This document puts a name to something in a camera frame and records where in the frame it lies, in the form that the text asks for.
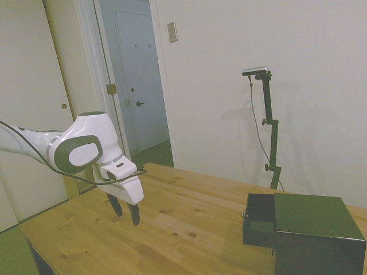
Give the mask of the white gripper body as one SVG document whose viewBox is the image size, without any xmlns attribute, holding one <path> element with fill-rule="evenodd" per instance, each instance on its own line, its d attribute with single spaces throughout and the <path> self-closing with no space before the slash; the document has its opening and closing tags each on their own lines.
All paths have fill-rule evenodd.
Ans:
<svg viewBox="0 0 367 275">
<path fill-rule="evenodd" d="M 98 185 L 98 188 L 131 205 L 137 205 L 144 198 L 143 188 L 137 176 L 118 183 Z"/>
</svg>

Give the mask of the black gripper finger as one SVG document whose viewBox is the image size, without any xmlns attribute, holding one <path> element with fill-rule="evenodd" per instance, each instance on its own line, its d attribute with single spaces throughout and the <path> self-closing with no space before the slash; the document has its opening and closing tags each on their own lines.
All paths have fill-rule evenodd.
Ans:
<svg viewBox="0 0 367 275">
<path fill-rule="evenodd" d="M 118 198 L 107 193 L 107 197 L 108 197 L 108 201 L 110 202 L 115 214 L 118 216 L 118 217 L 121 217 L 123 215 L 123 210 L 122 210 L 122 207 L 118 201 Z"/>
<path fill-rule="evenodd" d="M 127 206 L 130 210 L 133 225 L 138 226 L 140 223 L 140 211 L 139 211 L 138 204 L 133 205 L 133 204 L 128 203 Z"/>
</svg>

